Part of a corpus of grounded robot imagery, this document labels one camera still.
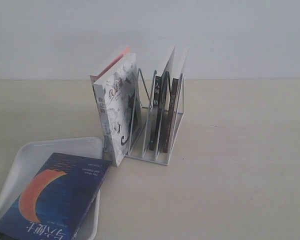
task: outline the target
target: dark book cover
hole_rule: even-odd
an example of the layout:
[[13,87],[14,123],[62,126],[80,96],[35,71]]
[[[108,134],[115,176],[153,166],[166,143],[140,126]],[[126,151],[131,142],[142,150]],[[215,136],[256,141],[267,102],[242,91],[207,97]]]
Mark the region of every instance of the dark book cover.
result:
[[111,167],[53,153],[0,219],[0,240],[73,240]]
[[151,133],[150,133],[150,145],[149,149],[153,151],[156,146],[156,139],[158,137],[159,129],[159,104],[161,101],[161,88],[162,88],[162,77],[155,76],[154,80],[154,94],[153,94],[153,107],[152,107],[152,118],[151,118]]
[[162,146],[163,153],[168,152],[169,138],[170,138],[172,120],[173,120],[173,116],[174,116],[178,83],[179,83],[179,79],[174,78],[172,80],[168,116],[167,116],[167,120],[166,120],[166,128],[165,128],[164,141],[163,141],[163,146]]

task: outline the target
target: book stand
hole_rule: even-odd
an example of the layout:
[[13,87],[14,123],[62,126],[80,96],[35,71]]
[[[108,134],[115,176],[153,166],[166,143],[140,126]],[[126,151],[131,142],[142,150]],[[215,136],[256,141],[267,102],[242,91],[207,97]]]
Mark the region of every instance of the book stand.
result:
[[[163,124],[163,113],[168,112],[167,105],[169,107],[169,104],[165,104],[165,106],[162,106],[162,112],[158,114],[160,115],[160,124],[159,124],[159,131],[157,134],[156,138],[156,147],[155,150],[149,150],[149,143],[150,143],[150,132],[151,132],[151,113],[153,109],[153,92],[155,88],[155,79],[156,79],[156,74],[157,71],[155,70],[153,72],[153,77],[152,77],[152,83],[151,83],[151,91],[150,95],[146,86],[146,82],[144,80],[141,68],[138,69],[137,71],[137,76],[136,76],[136,82],[138,83],[138,87],[136,88],[135,91],[139,91],[139,77],[141,77],[144,90],[147,95],[147,100],[148,104],[147,106],[142,104],[142,101],[139,99],[140,106],[141,106],[141,116],[142,116],[142,128],[139,133],[139,135],[136,137],[135,141],[132,142],[131,138],[129,140],[129,148],[128,148],[128,153],[125,155],[127,158],[132,158],[132,159],[137,159],[145,162],[150,162],[154,164],[160,164],[164,166],[168,166],[170,162],[170,158],[172,155],[172,151],[175,145],[177,133],[182,121],[182,118],[184,116],[184,79],[183,79],[183,74],[180,75],[179,78],[179,88],[180,91],[178,91],[178,94],[176,95],[175,98],[175,108],[174,108],[174,115],[175,118],[173,119],[173,123],[171,124],[171,134],[169,138],[169,145],[168,145],[168,152],[164,153],[159,149],[159,139],[161,133],[161,124]],[[172,79],[170,77],[168,78],[168,87],[167,87],[167,94],[170,96],[170,90],[171,90],[171,83]],[[134,99],[134,105],[133,105],[133,113],[135,112],[135,106],[136,105],[136,99]],[[130,130],[130,136],[132,136],[132,129],[133,129],[133,122],[134,122],[134,114],[132,115],[132,124],[131,124],[131,130]]]

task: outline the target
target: white book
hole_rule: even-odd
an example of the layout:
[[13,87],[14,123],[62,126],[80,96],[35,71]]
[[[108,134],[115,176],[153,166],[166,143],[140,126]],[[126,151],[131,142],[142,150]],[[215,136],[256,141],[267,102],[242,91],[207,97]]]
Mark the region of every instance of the white book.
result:
[[133,144],[142,125],[136,60],[135,53],[126,53],[92,85],[104,135],[105,158],[116,167],[129,150],[130,137]]

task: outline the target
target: orange moon illustration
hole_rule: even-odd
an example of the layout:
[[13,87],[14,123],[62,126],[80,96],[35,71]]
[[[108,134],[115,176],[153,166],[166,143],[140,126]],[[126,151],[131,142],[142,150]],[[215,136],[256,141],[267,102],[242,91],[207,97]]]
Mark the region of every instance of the orange moon illustration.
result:
[[19,198],[19,211],[25,219],[40,223],[36,214],[37,199],[48,184],[63,175],[66,175],[64,171],[46,169],[32,179]]

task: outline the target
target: table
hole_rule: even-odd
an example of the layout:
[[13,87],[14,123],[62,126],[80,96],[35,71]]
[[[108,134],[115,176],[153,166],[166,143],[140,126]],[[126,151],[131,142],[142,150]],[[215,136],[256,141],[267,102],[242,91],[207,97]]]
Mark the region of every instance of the table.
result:
[[[125,158],[98,240],[300,240],[300,80],[185,81],[169,166]],[[91,83],[0,80],[0,191],[31,141],[103,137]]]

